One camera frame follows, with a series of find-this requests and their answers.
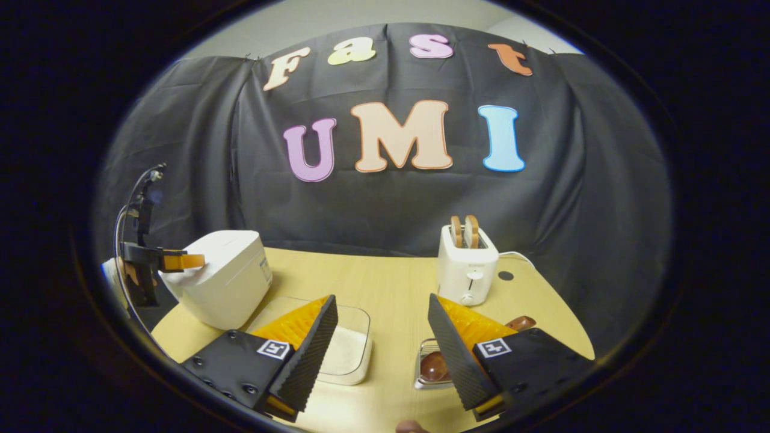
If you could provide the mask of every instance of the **pink letter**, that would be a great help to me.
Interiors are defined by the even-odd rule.
[[[313,129],[318,134],[318,145],[321,150],[321,160],[318,165],[311,167],[305,162],[305,149],[302,138],[307,129],[304,126],[294,126],[283,133],[286,145],[289,148],[289,164],[299,180],[305,182],[320,182],[332,173],[334,168],[334,148],[332,145],[332,128],[336,125],[336,119],[321,119],[313,124]]]
[[[409,38],[414,47],[409,52],[420,59],[445,59],[454,54],[452,47],[445,45],[448,42],[442,35],[414,35]]]

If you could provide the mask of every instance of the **light wood tabletop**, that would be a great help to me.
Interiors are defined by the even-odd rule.
[[[454,388],[417,390],[415,364],[420,342],[432,338],[428,299],[436,292],[437,258],[362,257],[266,248],[273,285],[243,326],[277,297],[317,299],[335,294],[338,305],[358,307],[371,317],[372,354],[360,384],[346,386],[317,381],[296,423],[306,431],[371,433],[395,431],[399,421],[413,419],[432,433],[478,426],[464,411]],[[473,310],[502,324],[527,315],[537,326],[579,354],[594,359],[585,330],[551,285],[524,259],[502,256],[487,300]],[[152,331],[162,349],[182,362],[224,331],[194,318],[181,304]],[[483,422],[496,419],[492,417]]]

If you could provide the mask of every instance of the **peach letter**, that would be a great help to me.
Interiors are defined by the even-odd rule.
[[[361,122],[361,159],[356,163],[360,172],[385,170],[387,161],[380,157],[380,143],[396,167],[407,163],[412,145],[417,141],[417,154],[412,165],[422,170],[441,170],[452,166],[444,142],[444,113],[449,106],[443,101],[418,101],[407,121],[401,126],[381,102],[354,106],[350,114]]]
[[[516,72],[517,74],[521,74],[523,76],[532,75],[532,69],[525,68],[519,62],[519,59],[527,60],[527,58],[524,57],[524,54],[514,51],[514,49],[512,49],[510,45],[489,44],[487,46],[497,51],[497,55],[500,56],[500,60],[502,61],[503,65],[505,65],[506,68],[510,69],[513,72]]]
[[[310,54],[310,47],[305,47],[273,60],[273,71],[270,73],[270,79],[267,80],[267,84],[265,84],[262,90],[275,89],[289,81],[284,72],[294,72],[300,64],[300,57],[305,57],[308,54]]]

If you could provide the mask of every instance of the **letter a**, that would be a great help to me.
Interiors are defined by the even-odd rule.
[[[344,65],[349,61],[363,62],[377,53],[372,49],[372,38],[353,38],[342,41],[334,46],[334,52],[329,56],[330,65]]]

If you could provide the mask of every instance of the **orange soft gripper pad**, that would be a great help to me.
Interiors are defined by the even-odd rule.
[[[266,326],[263,326],[251,334],[270,340],[285,341],[299,350],[300,345],[307,337],[316,317],[321,312],[321,307],[329,299],[329,295],[316,299],[307,305],[284,314]]]
[[[516,334],[516,331],[509,327],[493,321],[489,317],[479,314],[451,300],[437,296],[441,307],[447,312],[454,328],[462,338],[465,347],[473,354],[476,343],[494,340],[495,338],[507,337]]]

